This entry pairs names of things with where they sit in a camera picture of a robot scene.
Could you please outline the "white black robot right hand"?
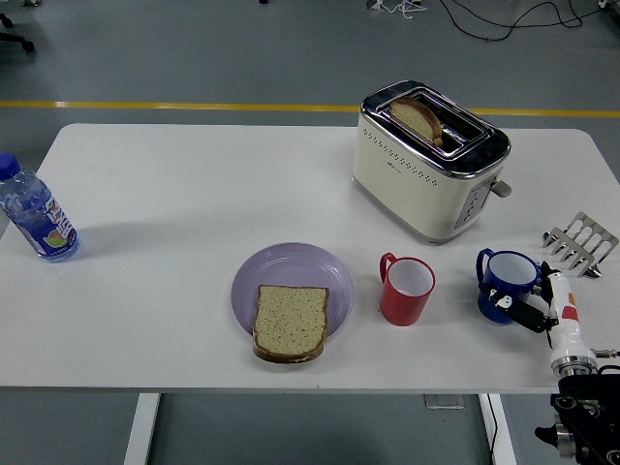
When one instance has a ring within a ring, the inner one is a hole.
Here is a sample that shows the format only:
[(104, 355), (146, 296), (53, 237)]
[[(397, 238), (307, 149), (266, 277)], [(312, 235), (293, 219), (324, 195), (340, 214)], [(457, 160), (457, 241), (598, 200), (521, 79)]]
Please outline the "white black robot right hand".
[(504, 316), (536, 333), (547, 333), (553, 370), (560, 373), (570, 366), (592, 372), (596, 368), (596, 356), (582, 339), (578, 311), (568, 279), (547, 262), (542, 262), (540, 270), (541, 297), (549, 305), (546, 315), (489, 284), (479, 283), (479, 289)]

